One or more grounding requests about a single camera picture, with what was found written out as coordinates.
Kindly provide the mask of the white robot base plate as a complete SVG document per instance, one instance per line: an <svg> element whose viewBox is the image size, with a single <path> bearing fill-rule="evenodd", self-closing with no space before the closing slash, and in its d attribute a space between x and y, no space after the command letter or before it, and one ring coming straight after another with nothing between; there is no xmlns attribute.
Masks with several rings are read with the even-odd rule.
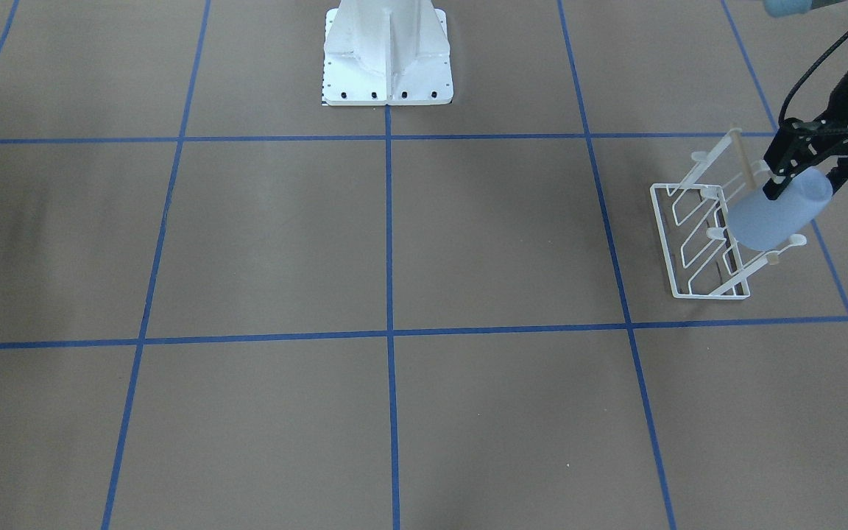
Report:
<svg viewBox="0 0 848 530"><path fill-rule="evenodd" d="M324 23L324 105L454 100L448 18L433 2L342 1Z"/></svg>

